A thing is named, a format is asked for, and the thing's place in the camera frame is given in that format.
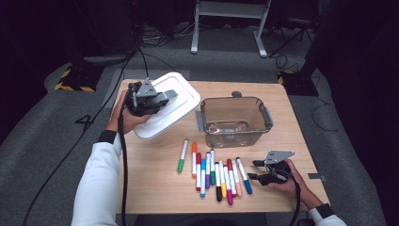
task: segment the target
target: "white sleeve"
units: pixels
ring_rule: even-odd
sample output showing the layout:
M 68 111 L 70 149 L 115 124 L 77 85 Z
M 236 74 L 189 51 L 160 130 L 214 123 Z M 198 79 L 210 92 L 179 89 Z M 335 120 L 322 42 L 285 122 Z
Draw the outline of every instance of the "white sleeve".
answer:
M 309 211 L 310 217 L 316 226 L 345 226 L 346 224 L 338 218 L 331 210 L 329 204 L 323 204 Z
M 76 191 L 72 225 L 117 225 L 119 203 L 120 137 L 113 144 L 98 142 Z

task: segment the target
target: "green marker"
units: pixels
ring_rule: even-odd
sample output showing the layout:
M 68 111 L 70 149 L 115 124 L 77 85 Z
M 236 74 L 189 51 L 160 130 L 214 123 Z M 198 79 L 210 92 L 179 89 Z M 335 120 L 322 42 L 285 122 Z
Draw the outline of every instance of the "green marker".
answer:
M 216 183 L 215 176 L 215 150 L 211 149 L 211 185 L 214 186 Z
M 183 144 L 183 148 L 182 148 L 182 155 L 180 155 L 179 165 L 177 167 L 177 171 L 178 172 L 182 172 L 183 171 L 185 152 L 187 151 L 187 146 L 188 146 L 188 139 L 185 139 L 184 140 L 184 144 Z

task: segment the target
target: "clear plastic bin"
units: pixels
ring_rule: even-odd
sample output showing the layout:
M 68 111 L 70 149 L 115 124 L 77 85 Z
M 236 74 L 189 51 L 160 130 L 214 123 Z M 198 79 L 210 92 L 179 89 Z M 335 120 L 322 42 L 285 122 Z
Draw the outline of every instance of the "clear plastic bin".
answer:
M 210 148 L 254 145 L 274 124 L 267 107 L 256 97 L 205 99 L 196 118 Z

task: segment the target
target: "gray floor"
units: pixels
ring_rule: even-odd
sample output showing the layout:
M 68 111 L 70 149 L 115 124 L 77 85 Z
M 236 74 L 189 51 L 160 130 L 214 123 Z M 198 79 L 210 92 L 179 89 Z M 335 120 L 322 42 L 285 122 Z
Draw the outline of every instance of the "gray floor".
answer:
M 192 81 L 277 83 L 276 74 L 281 69 L 275 59 L 260 58 L 253 30 L 256 27 L 205 30 L 199 34 L 196 55 L 190 54 L 191 36 L 162 47 L 142 48 L 144 53 L 154 56 L 146 56 L 150 78 L 174 69 Z M 287 36 L 294 32 L 284 31 Z M 268 52 L 275 50 L 281 40 L 279 31 L 263 37 Z M 304 39 L 295 40 L 284 48 L 281 53 L 289 60 L 287 67 L 297 64 L 300 69 L 309 46 L 310 42 Z M 49 74 L 44 84 L 48 94 L 24 116 L 0 147 L 1 225 L 22 225 L 28 206 L 41 185 L 80 137 L 83 125 L 74 122 L 87 114 L 96 115 L 117 84 L 116 76 L 121 68 L 120 65 L 107 67 L 96 92 L 54 90 L 67 66 Z M 144 70 L 143 58 L 136 54 L 124 75 L 144 79 Z M 306 96 L 289 98 L 316 167 L 326 178 L 324 186 L 332 208 L 348 225 L 386 225 L 375 186 L 336 114 L 327 80 L 316 70 L 313 81 L 323 101 Z M 114 100 L 112 97 L 110 104 L 105 105 L 42 190 L 27 225 L 71 224 L 78 182 L 91 145 L 104 129 Z M 317 108 L 324 102 L 329 105 Z M 267 213 L 267 225 L 288 225 L 292 214 Z M 133 224 L 134 219 L 135 216 L 129 216 L 128 222 Z

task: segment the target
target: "white container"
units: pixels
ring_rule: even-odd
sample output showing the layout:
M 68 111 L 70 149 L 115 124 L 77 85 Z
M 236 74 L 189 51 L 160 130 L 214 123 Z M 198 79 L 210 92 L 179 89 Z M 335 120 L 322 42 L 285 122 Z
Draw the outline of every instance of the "white container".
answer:
M 177 98 L 168 103 L 158 113 L 143 124 L 135 127 L 138 137 L 150 139 L 166 131 L 172 124 L 180 120 L 200 104 L 200 94 L 179 73 L 167 73 L 152 81 L 157 92 L 175 90 Z

